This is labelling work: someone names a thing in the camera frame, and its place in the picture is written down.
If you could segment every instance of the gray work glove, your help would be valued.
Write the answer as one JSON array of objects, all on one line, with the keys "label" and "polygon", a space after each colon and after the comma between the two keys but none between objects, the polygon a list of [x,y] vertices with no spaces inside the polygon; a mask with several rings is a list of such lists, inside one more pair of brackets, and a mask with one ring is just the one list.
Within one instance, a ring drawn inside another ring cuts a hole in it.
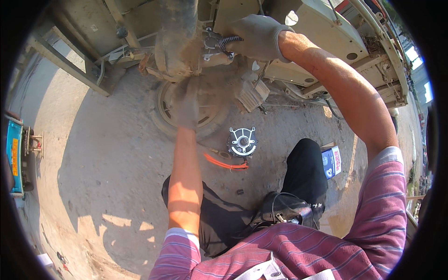
[{"label": "gray work glove", "polygon": [[228,52],[242,54],[257,60],[274,60],[289,63],[279,49],[279,33],[287,30],[294,32],[290,26],[278,23],[275,19],[260,15],[249,15],[245,18],[231,22],[224,36],[238,35],[244,41],[227,43],[225,48]]},{"label": "gray work glove", "polygon": [[189,81],[181,82],[180,92],[174,102],[174,108],[177,112],[177,126],[195,130],[199,121],[198,91],[200,85],[199,77],[191,77]]}]

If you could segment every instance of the blue vehicle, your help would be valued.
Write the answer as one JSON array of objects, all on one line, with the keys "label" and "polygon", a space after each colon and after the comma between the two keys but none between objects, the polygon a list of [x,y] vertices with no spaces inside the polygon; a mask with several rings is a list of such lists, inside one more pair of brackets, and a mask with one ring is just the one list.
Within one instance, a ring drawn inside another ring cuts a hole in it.
[{"label": "blue vehicle", "polygon": [[13,112],[6,111],[4,116],[8,124],[6,157],[11,171],[7,174],[8,187],[14,198],[24,198],[26,191],[34,189],[28,173],[29,154],[37,152],[43,158],[43,132],[35,136],[33,129],[24,126],[20,117]]}]

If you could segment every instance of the orange cable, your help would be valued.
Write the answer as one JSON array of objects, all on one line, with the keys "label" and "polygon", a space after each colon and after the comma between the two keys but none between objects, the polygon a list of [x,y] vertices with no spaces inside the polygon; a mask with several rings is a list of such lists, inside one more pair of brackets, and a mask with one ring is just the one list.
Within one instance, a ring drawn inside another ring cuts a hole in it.
[{"label": "orange cable", "polygon": [[247,164],[247,161],[246,161],[246,160],[244,161],[243,164],[240,164],[240,165],[231,165],[231,164],[225,164],[225,163],[223,163],[223,162],[220,162],[219,160],[212,158],[210,155],[208,155],[208,154],[206,154],[206,153],[204,153],[204,156],[205,156],[205,158],[206,158],[209,162],[211,162],[211,163],[213,163],[213,164],[215,164],[215,165],[218,165],[218,166],[220,166],[220,167],[223,167],[223,168],[225,168],[225,169],[230,169],[230,170],[246,170],[246,169],[249,168],[249,165]]}]

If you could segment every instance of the pink striped shirt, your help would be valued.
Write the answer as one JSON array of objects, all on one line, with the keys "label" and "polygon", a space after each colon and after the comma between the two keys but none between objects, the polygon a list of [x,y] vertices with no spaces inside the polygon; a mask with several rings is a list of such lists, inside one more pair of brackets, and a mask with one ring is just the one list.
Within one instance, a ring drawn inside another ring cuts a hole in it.
[{"label": "pink striped shirt", "polygon": [[350,232],[340,239],[280,223],[252,234],[227,253],[201,262],[197,239],[166,237],[150,280],[235,279],[270,259],[288,279],[331,269],[335,279],[385,278],[405,244],[405,176],[401,151],[388,147],[372,160],[359,192]]}]

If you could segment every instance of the product box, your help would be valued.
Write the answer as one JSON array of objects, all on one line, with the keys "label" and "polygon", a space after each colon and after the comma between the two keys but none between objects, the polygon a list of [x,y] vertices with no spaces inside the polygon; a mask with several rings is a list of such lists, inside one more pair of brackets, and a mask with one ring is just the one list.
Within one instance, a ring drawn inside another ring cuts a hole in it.
[{"label": "product box", "polygon": [[322,152],[323,170],[327,180],[341,172],[341,159],[339,147],[334,146],[331,149]]}]

